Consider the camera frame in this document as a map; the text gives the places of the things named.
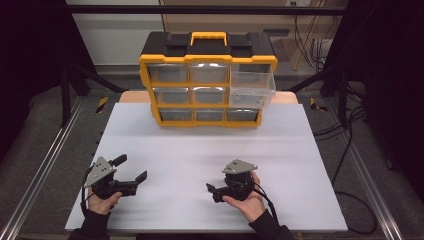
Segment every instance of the white tabletop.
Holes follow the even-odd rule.
[[[261,186],[280,224],[294,231],[346,231],[303,106],[274,104],[257,128],[160,127],[150,104],[117,103],[93,161],[127,154],[115,179],[132,181],[147,170],[137,195],[123,197],[108,228],[123,232],[251,232],[226,203],[215,203],[206,183],[223,187],[233,159],[258,166]],[[80,196],[65,229],[81,227]]]

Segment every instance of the dark floor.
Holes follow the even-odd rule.
[[[278,89],[285,89],[297,80],[277,81]],[[140,88],[138,81],[122,80],[123,87]],[[298,100],[304,105],[312,131],[317,132],[335,124],[329,111],[329,102],[333,98],[322,99],[319,95],[319,83],[313,84],[297,93]],[[363,91],[361,84],[352,83],[358,91]],[[96,113],[99,101],[108,96],[108,101],[101,113]],[[63,239],[69,234],[64,230],[70,214],[70,207],[75,201],[85,169],[90,165],[93,153],[101,139],[113,104],[119,100],[119,94],[106,89],[95,88],[89,97],[72,97],[72,102],[82,100],[81,111],[68,135],[65,143],[58,149],[58,155],[47,177],[40,183],[40,191],[35,192],[35,200],[30,203],[28,215],[20,225],[18,239]],[[311,107],[311,98],[316,101]],[[33,177],[43,163],[52,142],[55,140],[61,123],[60,89],[53,88],[33,98],[30,115],[21,133],[5,159],[0,163],[0,226],[6,226],[8,220],[18,207]],[[349,98],[348,108],[353,110],[360,106],[354,98]],[[378,186],[394,221],[404,239],[424,239],[424,204],[418,199],[401,172],[387,168],[386,157],[379,147],[366,116],[353,123],[353,142],[361,154],[370,174]],[[317,137],[317,144],[332,179],[337,165],[343,155],[345,144],[341,135],[332,134]],[[356,196],[368,203],[363,189],[349,157],[346,157],[334,184],[336,191]],[[340,206],[347,224],[354,230],[367,232],[373,228],[372,215],[362,203],[338,195]],[[386,239],[386,235],[378,224],[376,230],[368,235],[353,231],[334,234],[294,233],[298,239]],[[118,237],[131,237],[132,234],[113,234]],[[158,238],[155,235],[144,239]]]

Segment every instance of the white wall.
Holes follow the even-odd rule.
[[[72,4],[159,5],[158,0],[67,0]],[[138,65],[151,31],[163,31],[161,15],[74,14],[94,65]]]

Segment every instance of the aluminum frame rail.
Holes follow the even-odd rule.
[[[76,119],[78,118],[78,115],[80,113],[83,103],[84,103],[84,98],[77,97],[72,109],[73,114],[71,115],[71,118],[68,121],[68,124],[60,128],[58,134],[56,135],[55,140],[50,146],[49,151],[44,157],[43,162],[38,168],[38,171],[35,174],[34,178],[32,179],[32,182],[27,188],[24,196],[22,197],[21,201],[19,202],[18,206],[13,212],[12,216],[9,218],[8,222],[6,223],[6,226],[3,227],[0,233],[0,239],[13,240],[17,237],[19,230],[21,229],[29,211],[31,210],[31,207],[34,204],[35,199],[40,193],[41,188],[43,187],[44,182],[46,181],[50,173],[51,168],[53,167],[63,145],[65,144],[65,141],[72,127],[74,126],[74,123],[76,122]]]
[[[228,15],[356,15],[345,7],[182,6],[182,5],[44,5],[45,10],[76,14],[228,14]]]

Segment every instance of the yellow storage organizer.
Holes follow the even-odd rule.
[[[161,126],[256,127],[275,93],[265,33],[151,32],[139,63]]]

